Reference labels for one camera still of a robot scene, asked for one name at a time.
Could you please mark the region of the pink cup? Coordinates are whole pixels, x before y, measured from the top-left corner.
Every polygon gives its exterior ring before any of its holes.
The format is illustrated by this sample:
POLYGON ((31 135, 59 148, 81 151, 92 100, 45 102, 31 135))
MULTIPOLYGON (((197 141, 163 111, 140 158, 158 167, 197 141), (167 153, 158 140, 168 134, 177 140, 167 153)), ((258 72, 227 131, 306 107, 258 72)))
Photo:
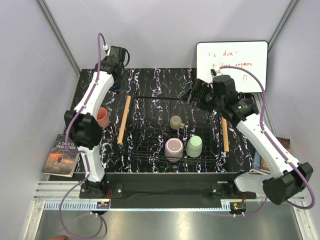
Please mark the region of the pink cup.
POLYGON ((106 128, 110 124, 110 118, 106 108, 100 107, 97 113, 96 121, 101 128, 106 128))

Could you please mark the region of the dark blue mug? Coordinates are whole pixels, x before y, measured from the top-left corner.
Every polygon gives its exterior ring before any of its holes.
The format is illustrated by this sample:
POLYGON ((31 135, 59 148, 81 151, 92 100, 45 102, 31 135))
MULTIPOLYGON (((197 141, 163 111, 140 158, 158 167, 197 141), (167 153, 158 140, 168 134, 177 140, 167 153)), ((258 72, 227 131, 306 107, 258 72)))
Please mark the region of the dark blue mug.
POLYGON ((115 82, 112 87, 110 88, 110 90, 113 93, 119 94, 120 93, 120 89, 121 89, 121 83, 120 82, 115 82))

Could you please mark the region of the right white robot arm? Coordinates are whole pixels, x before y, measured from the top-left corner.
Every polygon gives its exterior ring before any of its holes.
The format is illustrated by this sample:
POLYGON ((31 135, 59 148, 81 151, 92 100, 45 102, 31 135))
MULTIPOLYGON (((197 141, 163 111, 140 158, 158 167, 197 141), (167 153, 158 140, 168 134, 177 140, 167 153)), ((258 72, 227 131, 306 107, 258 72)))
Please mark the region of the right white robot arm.
POLYGON ((309 180, 314 172, 308 163, 301 163, 287 151, 271 133, 251 98, 241 98, 235 81, 229 75, 219 75, 211 83, 196 78, 181 100, 204 111, 217 109, 254 146, 266 161, 270 173, 239 174, 227 185, 228 195, 239 198, 244 192, 264 194, 274 204, 283 202, 310 189, 309 180))

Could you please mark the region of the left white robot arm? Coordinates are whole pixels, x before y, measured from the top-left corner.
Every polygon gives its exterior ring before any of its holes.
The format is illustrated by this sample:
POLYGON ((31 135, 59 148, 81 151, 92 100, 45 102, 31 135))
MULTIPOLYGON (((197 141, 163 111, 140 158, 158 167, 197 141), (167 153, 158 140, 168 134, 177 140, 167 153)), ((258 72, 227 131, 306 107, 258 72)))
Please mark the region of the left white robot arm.
POLYGON ((64 114, 65 139, 72 140, 81 154, 86 176, 80 185, 81 199, 98 199, 108 196, 108 183, 100 158, 103 125, 98 119, 99 109, 106 94, 117 86, 124 68, 130 61, 127 49, 105 46, 106 57, 95 66, 92 81, 82 100, 73 110, 64 114))

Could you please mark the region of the beige mug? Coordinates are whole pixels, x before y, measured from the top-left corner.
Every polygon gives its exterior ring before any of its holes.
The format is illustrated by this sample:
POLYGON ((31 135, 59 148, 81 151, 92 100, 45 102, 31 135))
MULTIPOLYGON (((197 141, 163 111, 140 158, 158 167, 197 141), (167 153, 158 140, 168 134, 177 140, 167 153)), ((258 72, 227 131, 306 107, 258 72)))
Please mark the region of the beige mug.
POLYGON ((184 129, 185 124, 182 122, 182 119, 178 115, 173 115, 169 120, 169 125, 173 130, 184 129))

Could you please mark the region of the black marble mat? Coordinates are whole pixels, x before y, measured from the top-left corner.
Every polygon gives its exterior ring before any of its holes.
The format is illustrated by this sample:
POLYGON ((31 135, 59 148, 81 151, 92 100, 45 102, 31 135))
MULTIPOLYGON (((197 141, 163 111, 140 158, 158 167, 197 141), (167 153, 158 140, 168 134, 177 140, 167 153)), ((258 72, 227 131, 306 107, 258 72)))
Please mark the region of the black marble mat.
POLYGON ((100 160, 106 173, 218 173, 249 171, 255 149, 249 140, 234 126, 228 126, 229 152, 222 152, 222 159, 213 171, 207 172, 137 172, 128 164, 122 144, 118 144, 127 96, 177 98, 191 87, 196 77, 193 68, 132 68, 126 69, 119 81, 119 94, 109 91, 102 106, 109 112, 110 125, 103 130, 100 141, 100 160))

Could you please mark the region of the light green cup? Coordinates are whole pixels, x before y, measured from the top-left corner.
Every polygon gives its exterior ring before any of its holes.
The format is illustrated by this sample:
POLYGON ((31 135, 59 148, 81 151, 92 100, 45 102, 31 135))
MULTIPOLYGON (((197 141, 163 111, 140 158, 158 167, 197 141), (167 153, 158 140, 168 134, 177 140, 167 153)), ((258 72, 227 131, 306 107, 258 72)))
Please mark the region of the light green cup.
POLYGON ((201 155, 203 141, 200 136, 192 136, 186 146, 186 153, 191 158, 197 158, 201 155))

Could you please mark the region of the lilac mug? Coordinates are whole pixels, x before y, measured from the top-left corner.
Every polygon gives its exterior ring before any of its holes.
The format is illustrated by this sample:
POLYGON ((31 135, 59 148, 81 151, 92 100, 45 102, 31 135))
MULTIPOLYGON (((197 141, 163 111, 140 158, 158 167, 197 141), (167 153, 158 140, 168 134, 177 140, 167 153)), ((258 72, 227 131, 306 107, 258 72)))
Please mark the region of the lilac mug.
POLYGON ((164 155, 170 162, 178 162, 183 157, 184 145, 178 138, 170 138, 165 143, 164 155))

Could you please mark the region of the white whiteboard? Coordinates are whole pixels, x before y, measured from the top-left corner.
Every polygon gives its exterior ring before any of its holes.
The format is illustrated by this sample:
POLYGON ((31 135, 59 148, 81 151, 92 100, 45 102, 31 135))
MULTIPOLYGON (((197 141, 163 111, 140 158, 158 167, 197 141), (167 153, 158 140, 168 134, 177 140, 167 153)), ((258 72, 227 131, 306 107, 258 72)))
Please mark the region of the white whiteboard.
POLYGON ((252 73, 266 87, 269 44, 260 41, 199 42, 196 45, 196 77, 212 81, 211 69, 220 68, 234 79, 239 93, 261 93, 261 87, 248 73, 252 73))

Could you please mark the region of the books at right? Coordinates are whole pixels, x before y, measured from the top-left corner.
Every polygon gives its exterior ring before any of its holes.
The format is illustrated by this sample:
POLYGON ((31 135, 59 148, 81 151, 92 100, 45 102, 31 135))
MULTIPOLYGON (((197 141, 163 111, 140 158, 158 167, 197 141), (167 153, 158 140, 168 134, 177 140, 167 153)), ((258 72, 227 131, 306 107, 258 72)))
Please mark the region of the books at right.
MULTIPOLYGON (((291 140, 289 138, 276 137, 282 146, 288 151, 291 151, 291 140)), ((251 165, 251 172, 261 173, 263 175, 270 174, 270 169, 266 161, 261 157, 257 150, 254 151, 253 163, 251 165)))

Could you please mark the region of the Tale of Two Cities book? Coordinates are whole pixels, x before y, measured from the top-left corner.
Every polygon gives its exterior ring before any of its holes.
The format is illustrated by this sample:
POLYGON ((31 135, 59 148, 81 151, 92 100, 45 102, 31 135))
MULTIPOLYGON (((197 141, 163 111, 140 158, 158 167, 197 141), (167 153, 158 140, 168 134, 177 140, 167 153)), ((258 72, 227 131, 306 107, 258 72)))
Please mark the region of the Tale of Two Cities book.
POLYGON ((73 176, 80 154, 71 139, 68 140, 67 150, 65 140, 64 134, 57 135, 43 167, 43 174, 67 178, 73 176))

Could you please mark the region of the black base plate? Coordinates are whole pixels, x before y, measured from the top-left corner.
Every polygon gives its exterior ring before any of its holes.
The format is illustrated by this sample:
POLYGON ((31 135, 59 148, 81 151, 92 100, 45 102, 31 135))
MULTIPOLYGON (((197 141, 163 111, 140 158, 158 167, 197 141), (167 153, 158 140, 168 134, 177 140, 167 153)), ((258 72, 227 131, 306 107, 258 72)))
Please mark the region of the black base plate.
POLYGON ((84 183, 79 197, 110 197, 113 210, 211 211, 222 207, 221 200, 256 198, 255 193, 236 189, 233 180, 237 176, 237 173, 107 173, 100 183, 84 183))

